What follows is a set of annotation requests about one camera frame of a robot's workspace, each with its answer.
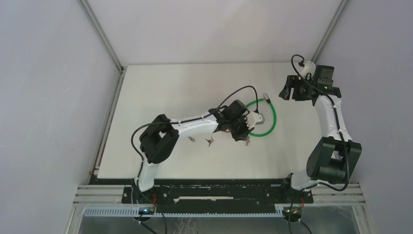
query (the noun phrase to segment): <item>white table surface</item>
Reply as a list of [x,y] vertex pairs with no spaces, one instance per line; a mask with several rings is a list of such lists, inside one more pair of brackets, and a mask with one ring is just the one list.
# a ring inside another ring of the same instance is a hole
[[[305,168],[308,156],[321,134],[319,119],[311,101],[285,101],[278,97],[290,63],[233,63],[131,65],[123,81],[116,111],[103,153],[98,178],[132,178],[140,167],[140,156],[130,144],[132,132],[152,122],[159,114],[169,118],[196,116],[218,106],[230,93],[245,85],[256,87],[259,98],[265,92],[277,112],[277,125],[265,137],[235,142],[230,134],[218,132],[178,140],[171,156],[161,163],[157,178],[283,178]],[[255,99],[252,89],[230,98],[245,104]],[[266,102],[259,103],[265,124],[272,124]],[[135,144],[139,147],[138,133]],[[205,138],[214,138],[211,147]]]

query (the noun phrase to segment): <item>green cable loop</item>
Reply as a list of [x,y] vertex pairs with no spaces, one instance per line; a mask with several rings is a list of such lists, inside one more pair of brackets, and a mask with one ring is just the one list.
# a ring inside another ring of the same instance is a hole
[[[264,98],[261,98],[261,99],[258,99],[258,102],[264,101],[264,100],[265,100]],[[256,102],[257,102],[257,101],[254,100],[254,101],[248,103],[248,104],[247,104],[247,107],[249,107],[250,105],[252,105],[252,104],[254,104],[254,103],[256,103]],[[275,124],[277,123],[277,114],[275,114],[275,109],[274,109],[274,106],[272,105],[272,103],[270,102],[269,104],[270,104],[270,107],[271,107],[271,110],[272,110],[272,114],[273,114],[273,116],[274,116],[274,120],[272,121],[272,126],[271,126],[270,130],[268,130],[268,132],[263,133],[263,134],[249,133],[251,136],[253,136],[253,137],[264,137],[264,136],[270,134],[270,133],[274,130]]]

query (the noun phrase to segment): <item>cable connector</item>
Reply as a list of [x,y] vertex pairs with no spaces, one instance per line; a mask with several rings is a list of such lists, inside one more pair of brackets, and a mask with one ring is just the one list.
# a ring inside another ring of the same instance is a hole
[[270,97],[268,96],[267,93],[264,93],[264,99],[265,99],[265,101],[266,101],[268,104],[271,103]]

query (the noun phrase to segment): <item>white wall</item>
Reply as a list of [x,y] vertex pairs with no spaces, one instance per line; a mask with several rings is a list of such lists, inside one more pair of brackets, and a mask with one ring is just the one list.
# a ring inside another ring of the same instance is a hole
[[335,66],[343,115],[363,153],[359,181],[379,233],[411,233],[411,0],[354,0],[319,60]]
[[0,233],[62,233],[118,72],[75,0],[0,4]]
[[340,0],[90,0],[123,65],[314,54]]

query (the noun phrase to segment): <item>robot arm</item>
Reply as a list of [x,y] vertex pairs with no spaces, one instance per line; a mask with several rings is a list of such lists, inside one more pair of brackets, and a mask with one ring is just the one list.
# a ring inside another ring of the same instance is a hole
[[261,114],[250,112],[239,100],[190,118],[168,119],[164,114],[159,115],[153,123],[168,124],[150,125],[140,136],[140,149],[145,157],[135,183],[138,182],[142,192],[152,188],[159,164],[170,156],[180,138],[229,130],[235,141],[246,140],[255,125],[263,122]]
[[[311,61],[306,61],[300,72],[306,81],[298,76],[288,76],[285,87],[279,94],[279,97],[289,100],[291,88],[294,88],[292,99],[296,101],[311,100],[319,116],[321,128],[321,140],[309,156],[306,169],[290,174],[287,178],[288,184],[294,190],[308,189],[316,186],[319,182],[344,183],[347,178],[347,163],[349,165],[348,177],[350,178],[361,154],[361,145],[352,141],[345,127],[341,113],[340,89],[333,87],[333,71],[334,67],[315,65]],[[333,100],[337,116],[326,95]],[[346,148],[343,146],[340,132]],[[345,150],[347,151],[347,159],[344,158]]]

